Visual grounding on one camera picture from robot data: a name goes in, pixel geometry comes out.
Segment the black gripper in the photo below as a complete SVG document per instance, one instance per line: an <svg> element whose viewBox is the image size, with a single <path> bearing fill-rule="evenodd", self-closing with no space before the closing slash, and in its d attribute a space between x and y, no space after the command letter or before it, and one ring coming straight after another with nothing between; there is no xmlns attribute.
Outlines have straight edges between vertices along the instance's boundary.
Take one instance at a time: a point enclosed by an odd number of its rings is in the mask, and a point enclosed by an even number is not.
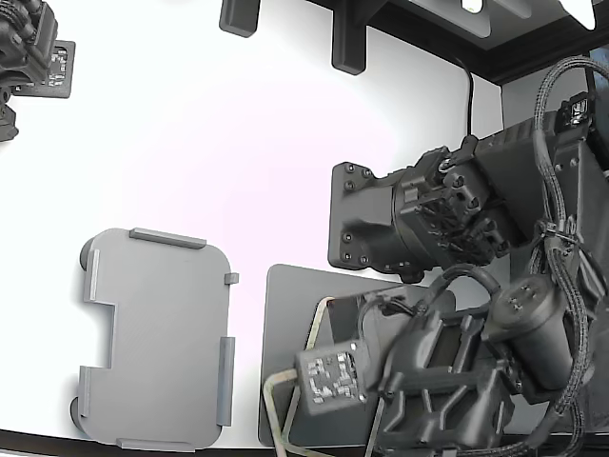
<svg viewBox="0 0 609 457"><path fill-rule="evenodd" d="M506 364L482 342L486 310L430 310L387 352L374 449L391 456L496 447L514 410Z"/></svg>

